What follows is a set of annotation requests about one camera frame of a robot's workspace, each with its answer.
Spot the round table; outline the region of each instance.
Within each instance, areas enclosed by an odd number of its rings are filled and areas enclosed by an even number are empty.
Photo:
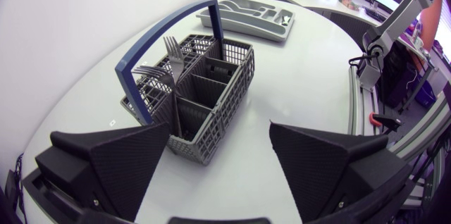
[[[225,137],[208,166],[165,149],[146,192],[137,223],[167,223],[171,216],[201,219],[267,217],[273,223],[300,223],[295,201],[269,139],[270,120],[298,127],[347,133],[349,65],[361,56],[342,29],[308,9],[282,1],[258,0],[295,12],[286,42],[224,31],[227,39],[252,44],[255,74]],[[193,13],[168,30],[177,40],[212,35]],[[125,96],[114,68],[151,26],[96,64],[55,105],[23,157],[23,177],[37,168],[35,156],[51,146],[52,131],[95,132],[139,123],[120,105]],[[158,40],[138,64],[155,64],[166,53]],[[49,217],[24,192],[31,223]]]

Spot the cutlery basket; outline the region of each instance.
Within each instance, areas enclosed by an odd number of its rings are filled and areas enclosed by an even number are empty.
[[[176,100],[183,135],[171,135],[167,143],[172,152],[203,165],[210,162],[217,150],[254,75],[252,45],[219,39],[216,33],[189,35],[180,43],[185,69],[177,83]],[[171,71],[167,55],[155,66]],[[168,123],[175,131],[171,96],[175,92],[148,75],[132,82],[128,89],[137,90],[137,104],[142,104],[145,110],[137,113],[128,94],[121,100],[128,112],[143,125]]]

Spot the wall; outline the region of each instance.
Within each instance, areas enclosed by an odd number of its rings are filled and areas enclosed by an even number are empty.
[[[0,0],[0,186],[81,76],[139,30],[194,1]]]

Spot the gray cutlery tray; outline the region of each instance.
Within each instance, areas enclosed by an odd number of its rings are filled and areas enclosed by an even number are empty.
[[[295,14],[283,8],[252,0],[222,0],[219,13],[224,30],[254,35],[276,42],[283,42],[290,34]],[[197,14],[202,25],[211,27],[208,9]]]

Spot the orange object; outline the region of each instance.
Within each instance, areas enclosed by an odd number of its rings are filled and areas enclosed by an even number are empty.
[[[375,119],[373,118],[373,114],[375,114],[375,113],[374,113],[374,112],[371,112],[371,113],[369,114],[369,122],[370,122],[372,125],[377,126],[377,127],[382,126],[382,123],[381,123],[381,122],[379,122],[379,121],[377,121],[377,120],[375,120]]]

